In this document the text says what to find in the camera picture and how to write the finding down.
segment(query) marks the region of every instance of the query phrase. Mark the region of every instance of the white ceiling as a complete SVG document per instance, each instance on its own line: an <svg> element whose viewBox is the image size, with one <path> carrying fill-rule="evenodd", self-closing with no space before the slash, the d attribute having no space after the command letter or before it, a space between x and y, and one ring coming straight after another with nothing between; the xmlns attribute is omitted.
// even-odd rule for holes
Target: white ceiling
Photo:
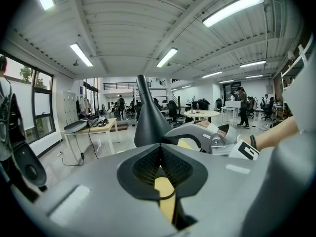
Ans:
<svg viewBox="0 0 316 237"><path fill-rule="evenodd" d="M223 72L217 80L273 75L299 35L300 15L289 0L277 0L283 12L278 18L280 39L274 35L272 0L210 28L202 24L206 16L233 1L54 0L55 6L45 11L38 0L26 0L11 28L77 79L145 74L192 80L216 71ZM93 67L80 60L73 66L77 56L69 46L76 42ZM169 66L157 68L157 58L171 47L178 49L177 54ZM263 59L266 65L239 67Z"/></svg>

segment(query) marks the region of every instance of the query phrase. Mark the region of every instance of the white desk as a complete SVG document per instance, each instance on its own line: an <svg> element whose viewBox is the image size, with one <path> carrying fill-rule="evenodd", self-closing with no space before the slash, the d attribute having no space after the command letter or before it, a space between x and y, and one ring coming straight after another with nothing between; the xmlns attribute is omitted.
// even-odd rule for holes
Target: white desk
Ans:
<svg viewBox="0 0 316 237"><path fill-rule="evenodd" d="M224 110L226 110L226 111L233 111L233 126L235 125L235 117L236 117L236 111L237 111L237 107L226 107L226 106L224 106L224 107L222 107L222 123L221 124L223 124L223 112L224 112Z"/></svg>
<svg viewBox="0 0 316 237"><path fill-rule="evenodd" d="M275 113L276 113L276 117L277 117L277 110L278 109L283 109L283 106L282 105L273 105L272 106L272 111L273 111L273 109L275 109Z"/></svg>
<svg viewBox="0 0 316 237"><path fill-rule="evenodd" d="M74 150L71 147L71 145L69 143L69 139L68 139L68 136L72 136L73 134L76 134L76 136L77 136L77 135L87 135L87 134L96 134L96 133L106 133L107 138L108 138L108 142L109 142L109 146L110 146L110 149L111 149L111 153L113 155L115 154L112 138L111 138L111 135L110 135L110 130L111 130L112 126L114 125L115 126L115 131L116 131L116 134L117 134L117 140L119 142L119 133L118 133L117 119L116 118L108 118L108 122L109 123L106 124L105 126L96 126L96 127L91 127L91 128L86 127L85 129L80 130L80 131L75 132L75 133L66 133L66 132L64 132L67 146L68 146L69 150L71 151L71 153L72 153L72 155L73 155L73 157L74 157L74 159L75 159L75 161L77 163L79 163L79 160L77 159L77 157L76 157L76 155L74 153Z"/></svg>
<svg viewBox="0 0 316 237"><path fill-rule="evenodd" d="M188 117L198 118L198 119L209 118L208 121L211 122L211 117L219 115L219 112L200 110L192 114L191 111L187 111L187 112L184 112L183 115L188 116Z"/></svg>

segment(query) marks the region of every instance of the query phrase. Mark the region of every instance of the white label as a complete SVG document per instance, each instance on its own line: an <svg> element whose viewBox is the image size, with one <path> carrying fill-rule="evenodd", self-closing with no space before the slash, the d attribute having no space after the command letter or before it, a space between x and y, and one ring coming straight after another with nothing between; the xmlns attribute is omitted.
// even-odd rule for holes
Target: white label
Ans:
<svg viewBox="0 0 316 237"><path fill-rule="evenodd" d="M231 165L231 164L228 164L226 166L226 169L229 169L229 170L241 173L241 174L246 174L246 175L249 174L249 172L250 172L249 168L243 168L243 167L239 167L239 166L235 166L235 165Z"/></svg>
<svg viewBox="0 0 316 237"><path fill-rule="evenodd" d="M211 136L207 135L207 134L203 134L203 137L208 138L209 140L211 139Z"/></svg>

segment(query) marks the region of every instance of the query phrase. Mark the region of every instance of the office chair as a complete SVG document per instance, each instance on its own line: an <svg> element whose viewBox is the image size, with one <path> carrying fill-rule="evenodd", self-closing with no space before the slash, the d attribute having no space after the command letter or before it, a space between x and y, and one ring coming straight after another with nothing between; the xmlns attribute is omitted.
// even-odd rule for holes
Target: office chair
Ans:
<svg viewBox="0 0 316 237"><path fill-rule="evenodd" d="M219 109L219 112L222 111L222 100L220 98L216 100L216 108Z"/></svg>
<svg viewBox="0 0 316 237"><path fill-rule="evenodd" d="M251 100L251 102L247 102L247 117L249 118L254 118L255 117L255 110L253 109L253 104L254 104L254 99L253 97L250 97L249 100Z"/></svg>
<svg viewBox="0 0 316 237"><path fill-rule="evenodd" d="M133 116L135 117L135 105L132 105L132 108L129 109L129 111L130 111L131 114L129 114L127 116L127 118L129 118L129 117L133 118Z"/></svg>
<svg viewBox="0 0 316 237"><path fill-rule="evenodd" d="M179 127L183 124L183 122L181 121L177 121L178 118L183 118L183 115L181 114L177 114L177 106L176 104L173 102L173 103L168 103L167 104L167 107L168 107L168 110L169 110L169 117L172 118L171 121L169 121L169 123L172 123L172 122L175 122L176 124L173 125L173 127Z"/></svg>
<svg viewBox="0 0 316 237"><path fill-rule="evenodd" d="M271 117L271 115L272 115L272 107L273 107L273 97L272 97L272 100L270 99L270 102L269 102L269 107L267 108L267 109L264 109L264 112L265 112L265 115L264 115L264 117L261 117L261 119L265 119L265 120L267 120L267 119L270 119L270 120L272 120L272 117Z"/></svg>
<svg viewBox="0 0 316 237"><path fill-rule="evenodd" d="M138 121L140 110L142 109L142 104L140 102L137 102L137 105L135 106L136 111L136 120Z"/></svg>

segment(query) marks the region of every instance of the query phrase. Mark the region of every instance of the jacket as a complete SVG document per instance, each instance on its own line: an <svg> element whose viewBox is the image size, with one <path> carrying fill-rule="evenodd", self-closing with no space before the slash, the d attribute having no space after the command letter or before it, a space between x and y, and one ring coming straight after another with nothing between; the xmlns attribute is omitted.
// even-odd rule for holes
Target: jacket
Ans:
<svg viewBox="0 0 316 237"><path fill-rule="evenodd" d="M243 91L240 94L239 99L241 100L240 107L241 108L246 108L247 107L247 94L246 94L246 92Z"/></svg>

